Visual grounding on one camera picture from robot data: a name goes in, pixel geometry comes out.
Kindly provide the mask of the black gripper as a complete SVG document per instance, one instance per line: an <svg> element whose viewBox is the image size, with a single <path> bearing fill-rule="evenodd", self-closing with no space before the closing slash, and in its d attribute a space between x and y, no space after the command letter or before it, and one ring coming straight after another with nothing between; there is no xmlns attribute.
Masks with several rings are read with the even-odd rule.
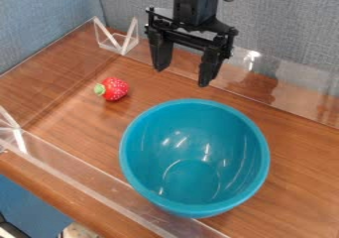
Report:
<svg viewBox="0 0 339 238"><path fill-rule="evenodd" d="M175 44L202 51L199 86L209 86L218 76L225 59L233 56L239 30L215 16L195 26L175 20L170 9L149 7L146 12L149 23L145 28L155 69L162 71L170 66Z"/></svg>

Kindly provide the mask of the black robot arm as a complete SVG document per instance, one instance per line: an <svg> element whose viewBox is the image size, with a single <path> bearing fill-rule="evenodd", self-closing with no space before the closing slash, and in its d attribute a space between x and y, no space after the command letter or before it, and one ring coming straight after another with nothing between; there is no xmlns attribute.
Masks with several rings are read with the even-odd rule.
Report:
<svg viewBox="0 0 339 238"><path fill-rule="evenodd" d="M219 0L174 0L174 8L150 6L146 9L153 65L165 70L173 61L174 45L203 52L199 65L199 86L206 87L217 78L222 64L233 56L235 27L217 18Z"/></svg>

